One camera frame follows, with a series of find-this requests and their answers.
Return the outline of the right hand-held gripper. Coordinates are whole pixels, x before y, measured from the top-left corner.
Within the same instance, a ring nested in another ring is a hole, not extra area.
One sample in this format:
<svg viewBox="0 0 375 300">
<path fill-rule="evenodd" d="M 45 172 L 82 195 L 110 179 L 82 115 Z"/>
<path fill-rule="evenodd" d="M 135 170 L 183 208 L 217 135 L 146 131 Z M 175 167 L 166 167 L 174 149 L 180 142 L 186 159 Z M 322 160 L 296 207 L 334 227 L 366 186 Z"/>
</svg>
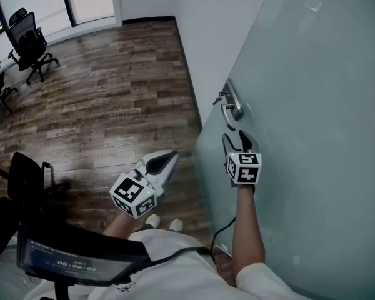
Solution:
<svg viewBox="0 0 375 300">
<path fill-rule="evenodd" d="M 258 152 L 257 141 L 246 131 L 240 130 L 242 150 L 236 148 L 228 134 L 222 135 L 222 145 L 226 155 L 226 171 L 232 185 L 252 185 L 259 182 L 262 168 L 262 154 Z"/>
</svg>

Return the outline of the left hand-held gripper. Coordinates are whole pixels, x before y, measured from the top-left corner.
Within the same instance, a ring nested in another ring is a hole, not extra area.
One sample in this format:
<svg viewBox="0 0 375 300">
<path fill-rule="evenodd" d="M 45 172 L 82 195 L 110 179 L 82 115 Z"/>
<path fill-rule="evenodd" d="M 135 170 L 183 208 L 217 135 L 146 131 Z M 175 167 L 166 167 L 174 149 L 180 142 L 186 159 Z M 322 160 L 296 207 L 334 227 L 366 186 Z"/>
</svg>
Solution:
<svg viewBox="0 0 375 300">
<path fill-rule="evenodd" d="M 160 150 L 142 157 L 140 163 L 118 177 L 109 194 L 115 206 L 134 219 L 164 199 L 165 184 L 179 161 L 176 150 Z"/>
</svg>

